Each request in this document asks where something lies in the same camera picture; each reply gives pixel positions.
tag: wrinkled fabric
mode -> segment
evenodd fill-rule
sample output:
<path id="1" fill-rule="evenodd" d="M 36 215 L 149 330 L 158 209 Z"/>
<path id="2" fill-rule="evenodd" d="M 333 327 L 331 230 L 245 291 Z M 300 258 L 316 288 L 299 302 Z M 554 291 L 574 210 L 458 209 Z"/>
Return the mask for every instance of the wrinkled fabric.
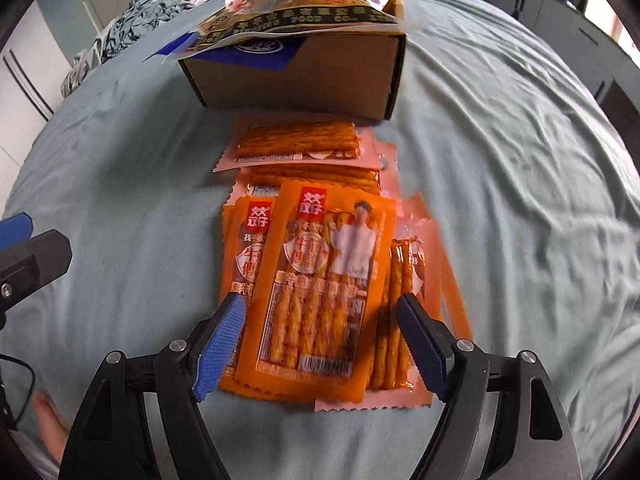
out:
<path id="1" fill-rule="evenodd" d="M 102 50 L 102 62 L 117 56 L 161 22 L 168 22 L 192 7 L 187 0 L 131 0 L 127 10 L 111 25 Z"/>
<path id="2" fill-rule="evenodd" d="M 551 48 L 480 0 L 404 0 L 406 58 L 391 120 L 402 192 L 439 220 L 476 342 L 535 351 L 593 478 L 638 398 L 640 179 L 619 135 Z M 113 349 L 156 352 L 216 308 L 220 211 L 212 174 L 238 110 L 202 108 L 159 47 L 223 5 L 212 0 L 97 70 L 47 123 L 5 216 L 59 229 L 66 276 L 8 314 L 2 352 L 29 362 L 71 422 Z M 28 377 L 2 365 L 18 404 Z M 149 424 L 175 478 L 154 396 Z M 442 405 L 313 413 L 215 392 L 200 405 L 232 478 L 409 478 Z M 22 430 L 36 433 L 28 412 Z M 466 478 L 477 478 L 484 416 Z"/>
<path id="3" fill-rule="evenodd" d="M 117 56 L 143 34 L 168 22 L 184 10 L 207 0 L 131 0 L 121 16 L 114 18 L 95 37 L 91 47 L 74 57 L 73 67 L 60 86 L 64 97 L 71 95 L 102 63 Z"/>

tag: orange snack package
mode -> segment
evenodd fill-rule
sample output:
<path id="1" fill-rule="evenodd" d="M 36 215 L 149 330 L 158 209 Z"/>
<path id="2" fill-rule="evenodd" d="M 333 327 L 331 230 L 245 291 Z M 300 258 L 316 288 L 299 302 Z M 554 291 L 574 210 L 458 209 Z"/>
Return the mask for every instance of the orange snack package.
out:
<path id="1" fill-rule="evenodd" d="M 234 206 L 225 206 L 223 208 L 225 254 L 222 266 L 220 301 L 229 292 L 238 292 L 244 297 L 247 309 L 251 307 L 255 279 L 260 270 L 264 241 L 269 232 L 274 202 L 275 197 L 245 196 L 239 198 Z M 286 396 L 275 396 L 238 383 L 234 377 L 243 337 L 244 332 L 241 334 L 220 379 L 220 389 L 258 400 L 305 403 L 314 401 L 313 397 L 296 396 L 288 398 Z"/>
<path id="2" fill-rule="evenodd" d="M 390 332 L 398 328 L 395 302 L 391 303 L 390 295 L 396 296 L 398 290 L 401 294 L 412 292 L 431 315 L 439 311 L 442 259 L 438 226 L 433 220 L 398 218 L 394 236 L 378 311 L 376 343 L 370 349 L 370 377 L 364 400 L 351 403 L 316 399 L 316 411 L 415 408 L 430 404 L 433 399 L 401 333 Z"/>
<path id="3" fill-rule="evenodd" d="M 282 184 L 236 380 L 286 396 L 362 400 L 395 220 L 394 200 Z"/>

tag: red logo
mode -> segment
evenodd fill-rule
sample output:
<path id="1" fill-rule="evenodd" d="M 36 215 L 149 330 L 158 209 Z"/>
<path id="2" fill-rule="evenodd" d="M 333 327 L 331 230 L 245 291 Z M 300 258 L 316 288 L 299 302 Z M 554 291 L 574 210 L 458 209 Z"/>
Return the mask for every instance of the red logo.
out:
<path id="1" fill-rule="evenodd" d="M 271 202 L 251 201 L 246 218 L 246 230 L 250 233 L 265 233 L 271 221 Z"/>
<path id="2" fill-rule="evenodd" d="M 300 191 L 298 216 L 308 219 L 309 221 L 322 221 L 325 201 L 326 189 L 321 187 L 303 187 Z"/>

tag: metal screw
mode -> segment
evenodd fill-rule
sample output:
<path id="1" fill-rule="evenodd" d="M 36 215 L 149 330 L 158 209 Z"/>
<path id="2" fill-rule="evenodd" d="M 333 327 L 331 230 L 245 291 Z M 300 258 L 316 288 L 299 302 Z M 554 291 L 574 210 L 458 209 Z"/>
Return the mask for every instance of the metal screw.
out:
<path id="1" fill-rule="evenodd" d="M 474 344 L 469 341 L 469 339 L 458 339 L 456 346 L 458 350 L 462 350 L 463 352 L 471 352 L 474 349 Z"/>
<path id="2" fill-rule="evenodd" d="M 0 294 L 2 294 L 2 297 L 6 300 L 10 300 L 14 294 L 14 290 L 8 283 L 3 283 L 2 286 L 0 286 Z"/>
<path id="3" fill-rule="evenodd" d="M 107 362 L 110 365 L 116 364 L 119 360 L 120 360 L 120 352 L 115 351 L 115 352 L 110 352 L 109 354 L 107 354 Z"/>
<path id="4" fill-rule="evenodd" d="M 182 352 L 187 348 L 187 342 L 184 339 L 174 339 L 169 343 L 169 350 L 173 352 Z"/>
<path id="5" fill-rule="evenodd" d="M 526 361 L 527 363 L 535 363 L 538 360 L 536 355 L 533 352 L 529 352 L 529 350 L 525 350 L 522 354 L 520 354 L 520 357 L 522 357 L 522 360 Z"/>

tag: clothes pile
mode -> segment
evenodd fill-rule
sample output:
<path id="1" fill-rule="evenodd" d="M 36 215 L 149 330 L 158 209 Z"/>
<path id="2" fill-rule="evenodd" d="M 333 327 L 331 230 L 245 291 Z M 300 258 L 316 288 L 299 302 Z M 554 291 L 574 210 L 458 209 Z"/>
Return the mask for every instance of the clothes pile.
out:
<path id="1" fill-rule="evenodd" d="M 91 47 L 76 54 L 73 68 L 60 86 L 62 95 L 71 95 L 92 70 L 116 57 L 161 23 L 168 22 L 184 10 L 193 9 L 206 1 L 131 0 L 127 9 L 98 33 Z"/>

